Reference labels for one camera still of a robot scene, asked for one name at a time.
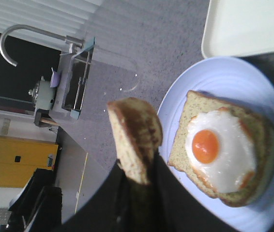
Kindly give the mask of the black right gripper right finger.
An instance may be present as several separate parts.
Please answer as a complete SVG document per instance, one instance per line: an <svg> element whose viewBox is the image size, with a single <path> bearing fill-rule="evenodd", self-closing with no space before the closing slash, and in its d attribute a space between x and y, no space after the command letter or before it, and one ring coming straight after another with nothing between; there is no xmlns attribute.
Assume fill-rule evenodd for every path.
<svg viewBox="0 0 274 232"><path fill-rule="evenodd" d="M154 155L154 222L150 232L232 232L234 229L202 206L170 171L157 151Z"/></svg>

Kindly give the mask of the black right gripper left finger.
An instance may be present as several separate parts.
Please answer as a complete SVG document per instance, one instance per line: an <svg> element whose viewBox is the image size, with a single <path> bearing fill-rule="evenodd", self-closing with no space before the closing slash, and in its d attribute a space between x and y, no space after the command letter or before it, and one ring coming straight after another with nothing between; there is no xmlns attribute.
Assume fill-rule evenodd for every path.
<svg viewBox="0 0 274 232"><path fill-rule="evenodd" d="M63 232L132 232L130 186L117 160L90 200L61 226Z"/></svg>

